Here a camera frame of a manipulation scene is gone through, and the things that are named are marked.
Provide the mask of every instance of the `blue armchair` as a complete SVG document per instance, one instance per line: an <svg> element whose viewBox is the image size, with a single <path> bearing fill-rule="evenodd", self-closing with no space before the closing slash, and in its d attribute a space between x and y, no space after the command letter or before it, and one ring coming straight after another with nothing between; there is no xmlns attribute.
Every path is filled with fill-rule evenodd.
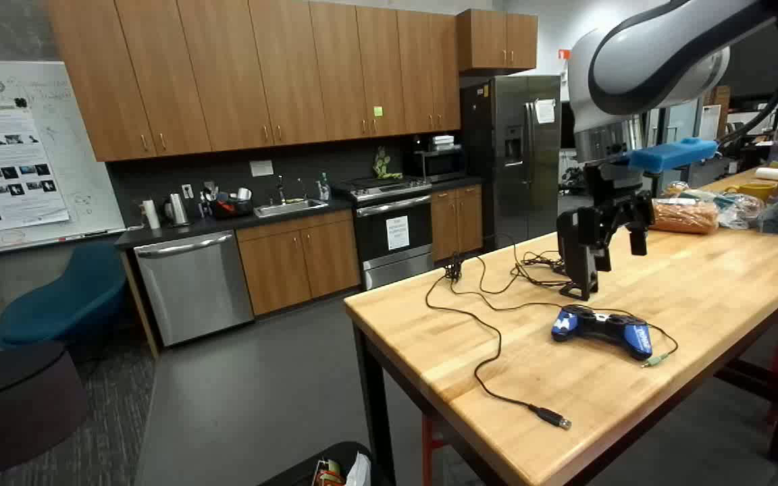
<svg viewBox="0 0 778 486"><path fill-rule="evenodd" d="M0 315L0 345L73 342L102 330L124 306L124 272L112 241L73 249L64 272L13 302Z"/></svg>

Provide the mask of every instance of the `game controller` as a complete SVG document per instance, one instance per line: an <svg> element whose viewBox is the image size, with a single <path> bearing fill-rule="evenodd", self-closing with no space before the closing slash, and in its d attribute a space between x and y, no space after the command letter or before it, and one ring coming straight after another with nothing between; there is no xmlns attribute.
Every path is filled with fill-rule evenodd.
<svg viewBox="0 0 778 486"><path fill-rule="evenodd" d="M570 337L598 337L630 352L637 363L655 356L648 325L632 315L601 314L579 306L568 306L556 314L551 337L564 342Z"/></svg>

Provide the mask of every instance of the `black backsplash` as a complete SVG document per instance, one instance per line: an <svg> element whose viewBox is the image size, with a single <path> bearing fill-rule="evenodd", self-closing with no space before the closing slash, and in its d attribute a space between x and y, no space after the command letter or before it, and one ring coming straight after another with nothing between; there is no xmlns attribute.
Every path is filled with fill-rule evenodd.
<svg viewBox="0 0 778 486"><path fill-rule="evenodd" d="M402 167L406 147L414 139L385 139L385 140L349 140L321 147L291 147L291 148L260 148L260 152L229 152L229 153L195 153L140 163L112 163L108 172L116 189L118 210L124 224L140 224L140 201L162 206L171 193L182 193L182 183L193 183L195 193L202 182L213 182L222 193L237 187L251 189L254 203L271 203L278 198L278 175L285 175L287 198L316 201L316 182L321 172L329 183L364 179L372 172L372 156L385 147L393 156L393 171ZM254 179L254 160L274 160L275 175Z"/></svg>

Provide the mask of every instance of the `whiteboard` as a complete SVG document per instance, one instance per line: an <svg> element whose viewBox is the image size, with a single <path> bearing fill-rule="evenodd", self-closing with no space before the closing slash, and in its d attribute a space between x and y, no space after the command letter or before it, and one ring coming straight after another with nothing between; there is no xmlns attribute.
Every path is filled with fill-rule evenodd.
<svg viewBox="0 0 778 486"><path fill-rule="evenodd" d="M62 63L0 63L0 108L25 101L60 183L67 222L0 230L0 251L121 232L108 167L94 163Z"/></svg>

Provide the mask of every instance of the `wooden cabinet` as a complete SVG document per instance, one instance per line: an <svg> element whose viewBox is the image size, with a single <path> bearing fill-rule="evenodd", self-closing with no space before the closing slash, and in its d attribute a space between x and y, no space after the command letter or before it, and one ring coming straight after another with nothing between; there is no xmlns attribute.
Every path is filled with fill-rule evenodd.
<svg viewBox="0 0 778 486"><path fill-rule="evenodd" d="M328 140L309 2L249 0L249 6L274 144Z"/></svg>
<svg viewBox="0 0 778 486"><path fill-rule="evenodd" d="M312 6L328 140L367 135L358 9Z"/></svg>
<svg viewBox="0 0 778 486"><path fill-rule="evenodd" d="M453 18L402 12L398 22L409 132L460 130Z"/></svg>
<svg viewBox="0 0 778 486"><path fill-rule="evenodd" d="M212 152L177 0L116 0L116 9L156 153Z"/></svg>
<svg viewBox="0 0 778 486"><path fill-rule="evenodd" d="M179 0L212 148L271 144L251 12L247 0Z"/></svg>
<svg viewBox="0 0 778 486"><path fill-rule="evenodd" d="M45 2L94 160L154 156L154 140L113 0Z"/></svg>
<svg viewBox="0 0 778 486"><path fill-rule="evenodd" d="M482 187L432 194L432 259L482 249Z"/></svg>
<svg viewBox="0 0 778 486"><path fill-rule="evenodd" d="M358 9L364 87L364 135L409 132L406 110L412 105L406 105L402 98L398 17L398 12Z"/></svg>
<svg viewBox="0 0 778 486"><path fill-rule="evenodd" d="M533 70L537 54L537 18L497 12L456 17L460 70Z"/></svg>
<svg viewBox="0 0 778 486"><path fill-rule="evenodd" d="M256 315L360 284L349 210L249 226L237 247Z"/></svg>

